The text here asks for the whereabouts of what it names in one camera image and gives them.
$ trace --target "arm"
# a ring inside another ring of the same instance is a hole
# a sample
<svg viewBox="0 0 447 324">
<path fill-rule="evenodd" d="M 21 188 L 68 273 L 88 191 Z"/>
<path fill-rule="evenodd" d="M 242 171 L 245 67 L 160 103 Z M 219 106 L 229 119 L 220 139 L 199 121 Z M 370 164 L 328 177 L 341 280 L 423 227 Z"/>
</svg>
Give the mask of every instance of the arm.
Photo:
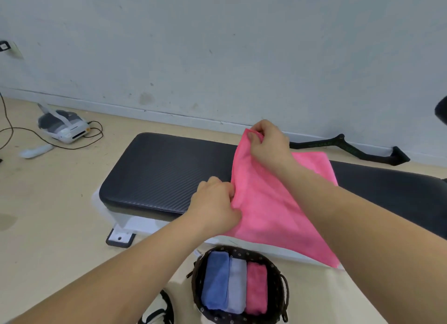
<svg viewBox="0 0 447 324">
<path fill-rule="evenodd" d="M 389 323 L 447 323 L 447 241 L 334 186 L 291 156 L 269 121 L 252 155 L 283 183 L 355 284 Z"/>
<path fill-rule="evenodd" d="M 135 324 L 185 258 L 202 242 L 237 225 L 231 183 L 201 182 L 188 211 L 37 304 L 19 323 Z"/>
</svg>

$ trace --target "pink towel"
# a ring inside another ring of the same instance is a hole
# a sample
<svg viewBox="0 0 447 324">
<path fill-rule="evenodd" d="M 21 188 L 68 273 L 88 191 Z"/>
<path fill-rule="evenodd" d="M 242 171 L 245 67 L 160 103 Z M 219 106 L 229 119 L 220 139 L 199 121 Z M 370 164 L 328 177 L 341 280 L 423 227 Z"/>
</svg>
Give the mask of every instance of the pink towel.
<svg viewBox="0 0 447 324">
<path fill-rule="evenodd" d="M 250 155 L 245 130 L 236 149 L 231 181 L 236 188 L 232 207 L 242 211 L 241 222 L 227 236 L 286 248 L 337 267 L 340 263 L 282 183 Z M 256 132 L 260 140 L 263 135 Z M 337 185 L 323 152 L 293 153 L 295 160 Z"/>
<path fill-rule="evenodd" d="M 247 263 L 247 298 L 245 312 L 260 315 L 267 312 L 267 268 L 257 263 Z"/>
</svg>

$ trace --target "person's right arm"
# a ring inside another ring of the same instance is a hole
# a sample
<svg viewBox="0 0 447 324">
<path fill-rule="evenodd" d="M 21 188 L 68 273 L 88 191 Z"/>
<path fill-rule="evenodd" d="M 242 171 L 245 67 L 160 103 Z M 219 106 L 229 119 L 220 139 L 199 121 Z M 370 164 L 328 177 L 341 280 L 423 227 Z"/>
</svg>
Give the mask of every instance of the person's right arm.
<svg viewBox="0 0 447 324">
<path fill-rule="evenodd" d="M 271 122 L 252 155 L 283 183 L 389 323 L 447 323 L 447 241 L 299 165 Z"/>
</svg>

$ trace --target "shoe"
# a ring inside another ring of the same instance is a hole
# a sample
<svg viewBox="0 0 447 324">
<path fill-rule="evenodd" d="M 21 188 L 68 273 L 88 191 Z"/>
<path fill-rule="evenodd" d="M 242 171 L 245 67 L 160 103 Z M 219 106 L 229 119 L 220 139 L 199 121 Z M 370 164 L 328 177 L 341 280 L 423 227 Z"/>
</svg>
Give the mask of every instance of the shoe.
<svg viewBox="0 0 447 324">
<path fill-rule="evenodd" d="M 174 324 L 174 310 L 168 294 L 161 290 L 137 324 Z"/>
</svg>

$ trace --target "cable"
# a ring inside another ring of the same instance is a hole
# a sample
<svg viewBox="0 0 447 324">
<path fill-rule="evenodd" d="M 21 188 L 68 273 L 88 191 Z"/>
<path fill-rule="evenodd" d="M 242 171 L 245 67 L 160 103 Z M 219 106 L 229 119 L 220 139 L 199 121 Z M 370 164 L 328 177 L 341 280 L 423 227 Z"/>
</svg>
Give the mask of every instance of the cable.
<svg viewBox="0 0 447 324">
<path fill-rule="evenodd" d="M 11 124 L 11 121 L 10 121 L 9 118 L 8 118 L 8 113 L 6 112 L 6 104 L 5 104 L 5 102 L 4 102 L 4 98 L 3 98 L 3 95 L 2 95 L 1 93 L 0 93 L 0 97 L 1 97 L 1 101 L 3 102 L 4 116 L 6 117 L 6 120 L 8 121 L 9 126 L 10 126 L 10 129 L 11 129 L 11 135 L 9 136 L 8 140 L 6 141 L 6 143 L 5 143 L 2 147 L 0 147 L 0 150 L 1 150 L 1 149 L 3 149 L 5 146 L 8 145 L 9 141 L 10 141 L 11 138 L 13 137 L 13 135 L 14 135 L 14 128 L 13 128 L 13 125 Z"/>
<path fill-rule="evenodd" d="M 5 130 L 11 130 L 11 135 L 9 136 L 9 139 L 6 141 L 6 143 L 5 143 L 2 147 L 0 147 L 0 150 L 3 149 L 5 146 L 8 145 L 9 141 L 10 141 L 11 138 L 13 137 L 14 129 L 22 129 L 22 130 L 28 130 L 28 131 L 31 131 L 32 133 L 34 133 L 37 137 L 39 137 L 39 138 L 40 138 L 42 141 L 44 141 L 45 143 L 51 144 L 51 145 L 54 146 L 54 147 L 58 147 L 58 148 L 60 148 L 60 149 L 65 149 L 65 150 L 78 150 L 78 149 L 82 149 L 83 147 L 87 147 L 87 146 L 92 145 L 93 143 L 96 143 L 97 141 L 99 141 L 101 138 L 104 137 L 104 134 L 103 134 L 103 132 L 102 132 L 102 130 L 103 130 L 102 124 L 99 123 L 98 121 L 91 121 L 91 122 L 88 122 L 88 124 L 91 124 L 91 123 L 93 123 L 93 122 L 98 123 L 98 124 L 101 126 L 101 129 L 98 129 L 98 128 L 96 128 L 96 127 L 90 128 L 91 130 L 92 130 L 92 129 L 96 129 L 96 130 L 98 130 L 99 132 L 98 132 L 97 134 L 95 134 L 95 135 L 92 135 L 92 136 L 83 136 L 83 137 L 85 137 L 85 138 L 92 138 L 92 137 L 101 135 L 101 137 L 99 137 L 97 140 L 94 140 L 93 142 L 91 142 L 91 143 L 89 143 L 89 144 L 87 144 L 87 145 L 81 146 L 81 147 L 62 147 L 62 146 L 59 146 L 59 145 L 50 143 L 50 142 L 48 142 L 47 140 L 43 139 L 43 138 L 42 138 L 36 131 L 34 131 L 34 130 L 27 129 L 27 128 L 25 128 L 25 127 L 13 127 L 13 125 L 11 124 L 11 121 L 10 121 L 9 118 L 8 118 L 8 114 L 7 114 L 7 112 L 6 112 L 6 104 L 5 104 L 5 102 L 4 102 L 4 98 L 3 98 L 3 96 L 2 96 L 1 93 L 0 93 L 0 97 L 1 97 L 1 100 L 2 100 L 2 102 L 3 102 L 4 115 L 5 115 L 5 117 L 6 117 L 6 120 L 7 120 L 8 123 L 9 123 L 9 127 L 0 130 L 0 133 L 3 132 L 3 131 L 5 131 Z"/>
</svg>

